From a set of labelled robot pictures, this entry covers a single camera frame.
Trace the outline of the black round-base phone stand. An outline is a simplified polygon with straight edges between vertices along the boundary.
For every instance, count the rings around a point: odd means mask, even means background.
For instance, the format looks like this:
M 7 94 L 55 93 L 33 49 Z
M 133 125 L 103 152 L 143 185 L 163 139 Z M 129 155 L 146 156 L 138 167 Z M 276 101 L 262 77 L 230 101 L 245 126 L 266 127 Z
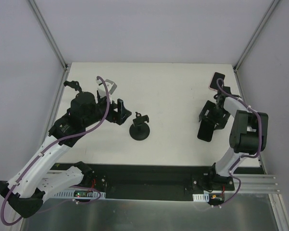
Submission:
M 150 134 L 149 116 L 142 115 L 136 112 L 136 117 L 133 119 L 133 124 L 129 128 L 129 134 L 131 138 L 136 141 L 143 141 L 148 138 Z

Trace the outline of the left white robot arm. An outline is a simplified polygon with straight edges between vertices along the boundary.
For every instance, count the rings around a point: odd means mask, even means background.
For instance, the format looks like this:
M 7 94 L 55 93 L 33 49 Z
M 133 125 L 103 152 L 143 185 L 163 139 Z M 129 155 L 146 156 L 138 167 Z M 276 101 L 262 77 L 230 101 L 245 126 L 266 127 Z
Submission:
M 2 223 L 13 225 L 4 219 L 6 205 L 10 205 L 21 218 L 28 218 L 38 212 L 44 202 L 65 188 L 91 190 L 93 171 L 82 161 L 51 180 L 43 177 L 80 138 L 98 128 L 104 120 L 122 125 L 131 115 L 121 99 L 114 102 L 109 94 L 101 97 L 86 91 L 79 92 L 71 100 L 66 113 L 55 121 L 42 146 L 22 170 L 8 181 L 0 180 L 0 195 L 4 197 L 0 210 Z

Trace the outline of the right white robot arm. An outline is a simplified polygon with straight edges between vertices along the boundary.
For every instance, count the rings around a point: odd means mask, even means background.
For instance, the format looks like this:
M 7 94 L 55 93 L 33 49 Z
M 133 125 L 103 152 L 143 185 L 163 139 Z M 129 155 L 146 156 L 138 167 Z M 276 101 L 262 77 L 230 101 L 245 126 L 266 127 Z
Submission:
M 234 122 L 229 135 L 229 149 L 214 163 L 207 185 L 218 190 L 230 181 L 231 173 L 246 158 L 257 158 L 266 147 L 268 114 L 253 110 L 240 98 L 222 97 L 216 103 L 207 101 L 199 114 L 197 138 L 210 142 L 214 131 L 224 129 L 229 117 Z

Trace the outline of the black case smartphone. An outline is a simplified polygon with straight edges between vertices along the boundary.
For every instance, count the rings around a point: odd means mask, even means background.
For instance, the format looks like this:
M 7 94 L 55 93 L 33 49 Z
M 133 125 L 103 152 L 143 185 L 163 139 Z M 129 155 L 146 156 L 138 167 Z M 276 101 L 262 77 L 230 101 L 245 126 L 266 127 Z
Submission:
M 200 122 L 197 138 L 202 141 L 210 142 L 213 137 L 214 127 L 215 124 L 213 122 L 208 120 L 202 120 Z

